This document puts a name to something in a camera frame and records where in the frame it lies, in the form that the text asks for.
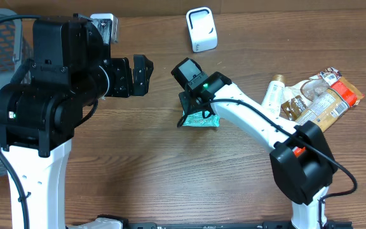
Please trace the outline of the beige resealable pouch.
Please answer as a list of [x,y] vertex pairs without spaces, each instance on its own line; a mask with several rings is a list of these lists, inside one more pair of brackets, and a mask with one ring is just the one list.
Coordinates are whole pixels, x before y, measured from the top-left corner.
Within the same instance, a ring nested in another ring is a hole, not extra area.
[[302,80],[293,86],[286,86],[283,91],[281,108],[287,118],[295,121],[326,89],[341,78],[340,71],[328,67],[318,74]]

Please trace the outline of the white tube with gold cap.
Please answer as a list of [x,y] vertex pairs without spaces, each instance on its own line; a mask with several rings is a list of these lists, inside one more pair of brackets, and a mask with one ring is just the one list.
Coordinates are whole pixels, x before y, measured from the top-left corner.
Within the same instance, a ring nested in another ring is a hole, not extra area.
[[285,89],[285,77],[276,74],[269,82],[266,94],[262,100],[261,106],[274,116],[280,115],[281,100]]

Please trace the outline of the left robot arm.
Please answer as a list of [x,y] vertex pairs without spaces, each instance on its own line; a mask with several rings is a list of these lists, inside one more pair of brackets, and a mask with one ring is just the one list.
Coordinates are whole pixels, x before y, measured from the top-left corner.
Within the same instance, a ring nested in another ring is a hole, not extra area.
[[34,55],[0,89],[0,157],[6,164],[13,228],[65,227],[65,174],[75,129],[103,97],[148,93],[154,64],[114,58],[118,21],[35,16]]

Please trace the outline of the teal snack bar wrapper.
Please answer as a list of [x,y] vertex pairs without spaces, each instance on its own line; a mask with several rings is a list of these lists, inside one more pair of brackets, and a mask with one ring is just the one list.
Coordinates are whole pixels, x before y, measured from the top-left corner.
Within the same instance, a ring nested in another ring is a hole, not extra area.
[[205,111],[206,118],[203,117],[203,112],[193,113],[187,116],[186,120],[182,124],[185,127],[219,127],[220,117],[217,115],[210,115],[208,111]]

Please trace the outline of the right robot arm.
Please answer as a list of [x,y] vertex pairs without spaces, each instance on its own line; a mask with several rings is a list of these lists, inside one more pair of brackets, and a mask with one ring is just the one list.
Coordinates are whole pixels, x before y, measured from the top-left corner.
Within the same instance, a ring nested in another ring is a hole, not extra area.
[[268,153],[274,181],[292,203],[293,228],[325,228],[323,197],[337,171],[322,130],[275,116],[220,72],[204,73],[186,58],[172,71],[183,88],[184,112],[208,111],[253,137]]

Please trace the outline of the orange spaghetti package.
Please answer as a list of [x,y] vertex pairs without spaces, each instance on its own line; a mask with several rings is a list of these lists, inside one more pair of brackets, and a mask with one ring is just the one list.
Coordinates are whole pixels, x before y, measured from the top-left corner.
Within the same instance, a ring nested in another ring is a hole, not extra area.
[[325,132],[349,108],[357,105],[364,97],[365,95],[357,87],[345,77],[341,77],[315,99],[295,122],[304,125],[311,121],[318,125],[322,132]]

